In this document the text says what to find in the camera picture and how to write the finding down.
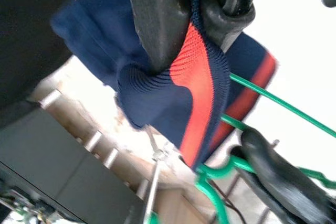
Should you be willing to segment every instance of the cable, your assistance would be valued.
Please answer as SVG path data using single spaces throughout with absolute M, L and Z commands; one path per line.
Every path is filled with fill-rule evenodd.
M 245 86 L 248 87 L 249 89 L 252 89 L 254 91 L 256 91 L 257 93 L 271 99 L 272 101 L 280 104 L 281 106 L 285 107 L 286 109 L 290 110 L 291 112 L 295 113 L 296 115 L 302 117 L 303 119 L 307 120 L 308 122 L 312 123 L 313 125 L 315 125 L 316 127 L 320 128 L 321 130 L 327 132 L 329 135 L 332 135 L 333 137 L 336 137 L 336 132 L 333 131 L 332 129 L 330 129 L 329 127 L 325 126 L 324 124 L 320 123 L 319 121 L 315 120 L 314 118 L 312 118 L 311 116 L 305 114 L 304 112 L 302 112 L 301 110 L 295 108 L 294 106 L 290 105 L 288 102 L 285 102 L 284 100 L 278 98 L 277 96 L 271 94 L 270 92 L 266 91 L 265 89 L 255 85 L 254 83 L 245 80 L 244 78 L 231 73 L 230 74 L 230 78 Z
M 220 189 L 220 187 L 211 179 L 209 180 L 209 184 L 212 185 L 218 192 L 219 194 L 223 197 L 223 203 L 227 208 L 232 209 L 234 212 L 238 214 L 238 216 L 241 219 L 241 222 L 243 224 L 247 224 L 243 214 L 238 210 L 238 208 L 235 207 L 235 205 L 232 203 L 232 201 L 226 196 L 226 194 Z M 217 214 L 213 216 L 209 224 L 214 224 L 215 221 L 217 220 Z

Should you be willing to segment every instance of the red stripe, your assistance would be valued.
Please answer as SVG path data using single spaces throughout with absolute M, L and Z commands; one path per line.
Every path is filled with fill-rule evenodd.
M 189 24 L 182 49 L 170 67 L 175 85 L 186 87 L 193 97 L 193 109 L 180 151 L 192 167 L 202 146 L 213 109 L 214 88 L 206 48 L 201 35 Z
M 253 76 L 251 82 L 264 88 L 273 75 L 275 66 L 275 59 L 271 54 L 267 53 L 265 59 L 259 67 L 259 71 Z M 226 109 L 225 114 L 241 121 L 252 109 L 258 97 L 259 95 L 257 92 L 249 88 L 244 88 L 236 101 Z M 215 136 L 212 139 L 211 150 L 213 151 L 215 148 L 217 148 L 219 144 L 222 143 L 223 139 L 226 138 L 233 129 L 234 128 L 232 126 L 221 122 L 215 133 Z

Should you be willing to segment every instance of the navy blue knit fabric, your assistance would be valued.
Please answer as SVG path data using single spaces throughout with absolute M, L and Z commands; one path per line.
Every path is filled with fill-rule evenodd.
M 225 57 L 205 36 L 198 1 L 193 0 L 191 22 L 212 55 L 209 65 L 216 102 L 193 168 L 207 158 L 220 114 L 243 89 L 230 82 L 228 65 L 233 73 L 250 79 L 265 54 L 259 51 L 258 43 L 241 34 Z M 169 69 L 155 77 L 150 75 L 150 61 L 135 31 L 130 0 L 71 0 L 54 16 L 51 25 L 85 66 L 118 92 L 119 105 L 134 127 L 151 124 L 180 147 L 193 107 L 192 94 L 188 88 L 173 83 Z

